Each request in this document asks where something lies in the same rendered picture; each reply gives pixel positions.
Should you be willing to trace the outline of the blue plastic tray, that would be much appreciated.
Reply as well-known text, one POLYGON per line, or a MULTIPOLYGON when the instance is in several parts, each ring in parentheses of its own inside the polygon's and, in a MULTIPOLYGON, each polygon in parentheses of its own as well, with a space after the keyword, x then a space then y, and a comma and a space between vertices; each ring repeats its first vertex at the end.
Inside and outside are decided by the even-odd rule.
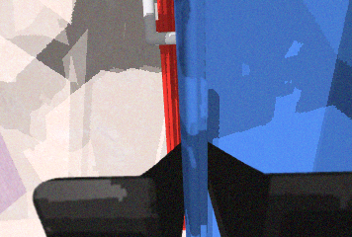
POLYGON ((174 0, 186 237, 220 237, 208 142, 263 173, 352 171, 352 0, 174 0))

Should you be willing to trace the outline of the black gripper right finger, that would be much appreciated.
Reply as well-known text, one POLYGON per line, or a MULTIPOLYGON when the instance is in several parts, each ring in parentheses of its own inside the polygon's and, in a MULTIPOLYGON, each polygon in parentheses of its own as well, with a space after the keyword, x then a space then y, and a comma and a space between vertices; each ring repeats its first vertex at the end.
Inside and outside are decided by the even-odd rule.
POLYGON ((208 142, 220 237, 279 237, 289 211, 352 210, 352 171, 263 173, 208 142))

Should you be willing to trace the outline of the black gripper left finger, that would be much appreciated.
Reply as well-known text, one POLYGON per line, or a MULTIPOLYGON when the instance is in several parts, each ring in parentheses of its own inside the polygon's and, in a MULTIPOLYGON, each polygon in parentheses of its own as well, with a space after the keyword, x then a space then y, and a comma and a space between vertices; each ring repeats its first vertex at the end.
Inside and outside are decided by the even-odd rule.
POLYGON ((53 232, 182 237, 181 142, 140 176, 53 178, 36 186, 32 201, 45 237, 53 232))

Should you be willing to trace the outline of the red plastic tray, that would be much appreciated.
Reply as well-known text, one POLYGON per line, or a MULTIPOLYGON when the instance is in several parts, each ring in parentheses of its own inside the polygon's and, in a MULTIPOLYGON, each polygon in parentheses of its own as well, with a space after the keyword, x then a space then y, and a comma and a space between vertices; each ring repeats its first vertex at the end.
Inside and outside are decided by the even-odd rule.
MULTIPOLYGON (((174 0, 157 0, 156 31, 175 32, 174 0)), ((181 142, 176 44, 159 46, 167 154, 181 142)))

